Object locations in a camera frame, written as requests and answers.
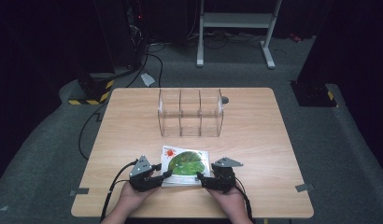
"hand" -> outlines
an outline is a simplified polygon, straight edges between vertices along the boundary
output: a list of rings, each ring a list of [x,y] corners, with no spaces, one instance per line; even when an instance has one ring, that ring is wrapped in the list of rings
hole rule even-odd
[[[225,194],[213,189],[206,190],[218,201],[221,210],[227,215],[233,224],[252,223],[247,215],[244,197],[238,189],[232,188]]]
[[[121,194],[118,202],[113,210],[107,215],[102,223],[120,223],[123,224],[127,217],[138,209],[150,194],[156,189],[151,189],[145,192],[139,192],[133,189],[130,183],[126,182],[121,189]]]

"clear acrylic box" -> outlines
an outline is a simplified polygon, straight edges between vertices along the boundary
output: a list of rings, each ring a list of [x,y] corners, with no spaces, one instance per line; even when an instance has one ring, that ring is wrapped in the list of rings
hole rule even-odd
[[[218,137],[223,121],[220,89],[160,90],[158,117],[163,137]]]

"metal stand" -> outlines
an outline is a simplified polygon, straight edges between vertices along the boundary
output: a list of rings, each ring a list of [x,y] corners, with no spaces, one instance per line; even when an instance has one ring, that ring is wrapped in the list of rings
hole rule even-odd
[[[238,27],[238,28],[266,28],[267,35],[261,41],[262,51],[270,69],[275,69],[273,57],[268,45],[276,25],[282,0],[277,0],[273,13],[205,13],[204,0],[201,0],[200,29],[197,50],[197,67],[204,66],[204,28],[205,27]]]

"stand leg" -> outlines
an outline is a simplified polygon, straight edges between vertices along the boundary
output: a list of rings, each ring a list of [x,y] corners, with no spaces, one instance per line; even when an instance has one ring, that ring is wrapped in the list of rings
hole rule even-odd
[[[197,67],[204,66],[204,0],[201,0],[200,28],[198,34]]]
[[[267,36],[264,41],[261,41],[261,46],[263,50],[264,57],[267,61],[267,66],[270,69],[275,69],[276,65],[274,64],[273,57],[271,56],[270,49],[268,48],[268,45],[271,40],[271,36],[273,35],[274,27],[276,26],[276,21],[278,17],[279,8],[281,7],[282,0],[277,0],[276,7],[274,9],[273,16],[270,20],[270,24],[267,30]]]

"green leaf image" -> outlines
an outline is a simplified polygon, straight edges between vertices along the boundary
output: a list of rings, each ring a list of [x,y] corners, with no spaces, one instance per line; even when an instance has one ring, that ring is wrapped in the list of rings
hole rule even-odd
[[[201,155],[193,151],[185,151],[176,155],[168,164],[168,170],[173,170],[173,175],[196,175],[205,169],[201,162]]]

